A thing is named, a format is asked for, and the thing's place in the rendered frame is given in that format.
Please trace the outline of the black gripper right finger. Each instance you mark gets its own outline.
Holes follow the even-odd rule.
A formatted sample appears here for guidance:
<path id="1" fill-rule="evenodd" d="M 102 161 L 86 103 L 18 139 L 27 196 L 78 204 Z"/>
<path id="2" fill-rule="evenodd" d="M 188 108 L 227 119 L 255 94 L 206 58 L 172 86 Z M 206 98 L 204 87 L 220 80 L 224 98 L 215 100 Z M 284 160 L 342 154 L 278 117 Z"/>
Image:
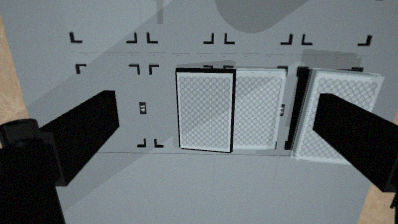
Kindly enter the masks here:
<path id="1" fill-rule="evenodd" d="M 398 224 L 398 125 L 332 93 L 320 93 L 313 128 L 383 193 L 395 193 Z"/>

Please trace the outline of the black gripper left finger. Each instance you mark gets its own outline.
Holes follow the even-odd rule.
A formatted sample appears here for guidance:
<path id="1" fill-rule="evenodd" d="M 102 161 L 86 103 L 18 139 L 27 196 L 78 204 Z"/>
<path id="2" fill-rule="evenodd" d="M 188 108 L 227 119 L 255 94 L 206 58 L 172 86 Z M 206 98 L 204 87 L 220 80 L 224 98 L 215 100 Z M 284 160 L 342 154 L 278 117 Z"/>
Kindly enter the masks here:
<path id="1" fill-rule="evenodd" d="M 103 90 L 39 128 L 0 125 L 0 224 L 66 224 L 55 191 L 67 187 L 119 128 L 115 90 Z"/>

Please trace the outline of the grey deck plate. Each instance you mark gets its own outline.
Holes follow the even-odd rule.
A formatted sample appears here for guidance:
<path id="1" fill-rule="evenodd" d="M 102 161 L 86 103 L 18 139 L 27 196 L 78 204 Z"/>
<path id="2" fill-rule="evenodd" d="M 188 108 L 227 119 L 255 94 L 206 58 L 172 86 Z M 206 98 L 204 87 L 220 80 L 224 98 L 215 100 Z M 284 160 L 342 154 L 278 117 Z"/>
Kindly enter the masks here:
<path id="1" fill-rule="evenodd" d="M 280 155 L 295 57 L 368 58 L 385 76 L 372 113 L 398 110 L 398 0 L 383 0 L 369 56 L 71 52 L 61 0 L 0 0 L 0 15 L 30 119 L 39 128 L 80 103 L 71 55 L 142 56 L 150 153 L 97 152 L 57 187 L 66 224 L 357 224 L 372 184 L 352 165 Z M 152 153 L 145 56 L 292 57 L 277 155 Z"/>

